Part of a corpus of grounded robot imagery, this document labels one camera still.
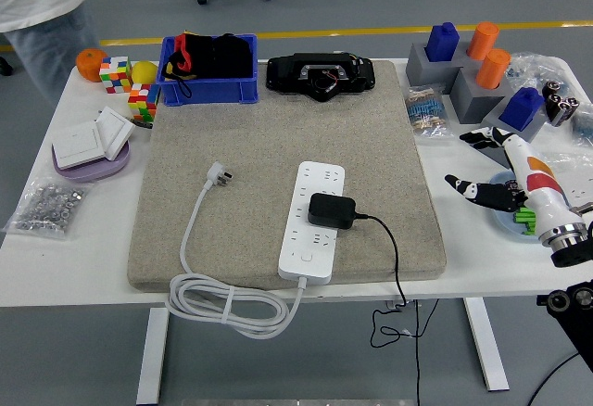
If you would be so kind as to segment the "robot right hand white shell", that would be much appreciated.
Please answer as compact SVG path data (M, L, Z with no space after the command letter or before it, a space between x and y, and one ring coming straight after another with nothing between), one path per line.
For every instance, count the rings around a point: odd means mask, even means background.
M467 200L505 212L515 212L521 207L530 209L536 215L537 236L566 225L584 226L583 218L571 211L543 156L522 137L500 128L485 127L463 133L460 140L475 149L503 149L518 185L516 190L510 190L502 184L474 183L448 174L446 182Z

